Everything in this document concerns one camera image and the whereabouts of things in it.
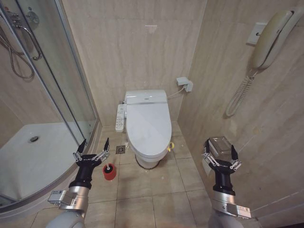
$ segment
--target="yellow object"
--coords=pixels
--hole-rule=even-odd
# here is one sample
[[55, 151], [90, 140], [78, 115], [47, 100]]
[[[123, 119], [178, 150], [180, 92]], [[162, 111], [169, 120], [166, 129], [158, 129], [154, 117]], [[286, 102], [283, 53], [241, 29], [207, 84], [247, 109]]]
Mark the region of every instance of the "yellow object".
[[168, 152], [170, 152], [172, 149], [174, 149], [174, 143], [170, 142], [167, 150], [168, 150]]

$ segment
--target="toilet brush holder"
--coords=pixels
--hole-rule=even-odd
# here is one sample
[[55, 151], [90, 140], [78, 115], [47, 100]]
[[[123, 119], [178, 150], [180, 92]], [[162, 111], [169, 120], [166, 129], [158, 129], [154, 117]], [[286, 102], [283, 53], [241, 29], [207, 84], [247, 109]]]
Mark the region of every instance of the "toilet brush holder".
[[103, 174], [106, 180], [113, 180], [116, 176], [116, 167], [111, 163], [106, 164], [103, 168]]

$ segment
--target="floor drain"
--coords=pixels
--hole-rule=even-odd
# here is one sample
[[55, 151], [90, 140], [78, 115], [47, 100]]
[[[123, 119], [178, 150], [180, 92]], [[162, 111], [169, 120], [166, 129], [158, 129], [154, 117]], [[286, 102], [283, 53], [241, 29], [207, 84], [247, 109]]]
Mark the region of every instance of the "floor drain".
[[125, 145], [123, 146], [116, 146], [116, 154], [125, 153]]
[[33, 136], [33, 137], [31, 137], [31, 138], [29, 139], [28, 142], [34, 143], [34, 142], [36, 142], [38, 139], [39, 139], [39, 136]]

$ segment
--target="toilet lid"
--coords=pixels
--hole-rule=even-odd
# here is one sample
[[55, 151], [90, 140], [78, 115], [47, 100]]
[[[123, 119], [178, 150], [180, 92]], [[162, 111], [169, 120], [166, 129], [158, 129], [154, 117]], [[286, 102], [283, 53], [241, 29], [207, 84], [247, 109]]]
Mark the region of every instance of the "toilet lid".
[[127, 105], [126, 129], [129, 143], [141, 156], [158, 157], [171, 139], [168, 104]]

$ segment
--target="bidet control panel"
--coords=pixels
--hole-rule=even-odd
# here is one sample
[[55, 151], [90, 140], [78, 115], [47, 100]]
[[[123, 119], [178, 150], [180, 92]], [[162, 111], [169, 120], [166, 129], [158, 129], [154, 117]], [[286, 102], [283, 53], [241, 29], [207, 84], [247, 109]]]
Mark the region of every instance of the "bidet control panel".
[[117, 132], [122, 132], [124, 130], [124, 112], [126, 109], [126, 104], [119, 104], [117, 107], [116, 125], [115, 130]]

